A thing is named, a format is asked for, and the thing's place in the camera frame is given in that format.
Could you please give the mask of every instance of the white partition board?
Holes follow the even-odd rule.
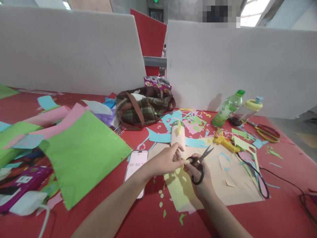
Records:
[[[0,6],[0,84],[108,95],[144,86],[134,16]]]
[[[317,32],[170,20],[167,79],[177,107],[218,111],[244,89],[257,115],[292,119],[317,105]]]

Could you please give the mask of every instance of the black scissors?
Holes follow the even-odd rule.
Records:
[[[210,151],[208,151],[210,148],[210,146],[208,146],[208,148],[205,150],[205,152],[202,154],[202,156],[198,159],[197,157],[188,157],[187,159],[192,159],[193,161],[191,162],[191,165],[193,165],[195,162],[197,162],[199,160],[199,165],[197,166],[197,169],[201,172],[201,177],[200,180],[198,182],[194,181],[194,176],[192,175],[192,182],[195,185],[198,185],[202,182],[204,176],[205,176],[205,170],[204,170],[204,166],[202,165],[202,161],[203,159],[214,149],[212,148]]]

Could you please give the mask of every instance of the smartphone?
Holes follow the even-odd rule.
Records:
[[[128,178],[134,174],[142,165],[144,165],[148,161],[148,154],[147,150],[134,150],[131,153],[130,161],[128,164],[128,168],[126,169],[124,181],[127,181]],[[144,189],[139,194],[137,199],[141,199],[144,196]]]

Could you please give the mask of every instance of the hand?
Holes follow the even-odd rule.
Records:
[[[201,155],[200,154],[193,154],[192,157],[200,158]],[[194,163],[193,165],[186,164],[185,168],[184,168],[184,171],[187,172],[190,177],[192,177],[192,175],[194,176],[194,181],[195,182],[198,182],[200,177],[201,177],[201,172],[198,169],[196,169],[196,167],[198,165],[199,165],[198,162]],[[193,186],[193,189],[194,189],[194,192],[195,192],[197,198],[201,202],[204,202],[210,196],[216,195],[216,193],[214,191],[214,187],[212,186],[210,170],[209,170],[205,160],[202,161],[202,165],[203,165],[204,170],[205,170],[204,179],[202,180],[202,182],[199,185],[194,185],[192,183],[192,186]]]
[[[179,143],[175,143],[171,147],[163,149],[158,155],[145,163],[150,176],[164,175],[182,167],[186,160],[182,160],[179,149],[184,151]]]

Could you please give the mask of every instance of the green bottle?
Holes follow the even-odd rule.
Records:
[[[222,104],[220,111],[211,120],[216,127],[222,127],[226,120],[242,105],[242,96],[245,94],[244,90],[238,90],[235,95],[228,97]]]

